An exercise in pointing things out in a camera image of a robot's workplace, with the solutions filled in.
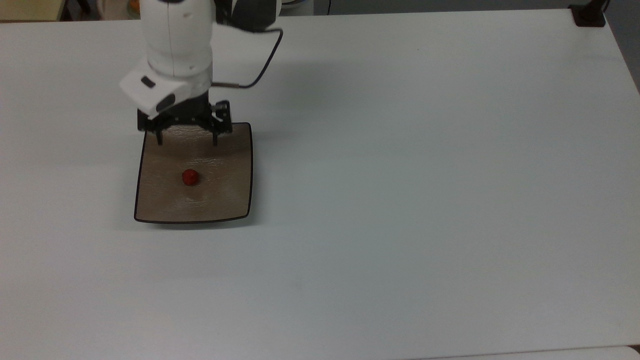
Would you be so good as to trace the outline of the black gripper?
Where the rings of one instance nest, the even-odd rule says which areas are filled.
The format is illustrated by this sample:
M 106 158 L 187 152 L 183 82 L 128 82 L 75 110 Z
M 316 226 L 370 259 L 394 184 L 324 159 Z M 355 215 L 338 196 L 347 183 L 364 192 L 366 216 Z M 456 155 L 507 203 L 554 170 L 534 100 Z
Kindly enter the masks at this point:
M 212 133 L 212 145 L 218 145 L 218 135 L 233 132 L 231 105 L 228 100 L 211 104 L 208 93 L 178 102 L 174 94 L 163 98 L 150 111 L 137 110 L 137 129 L 156 133 L 157 145 L 163 145 L 163 130 L 176 125 L 198 126 Z

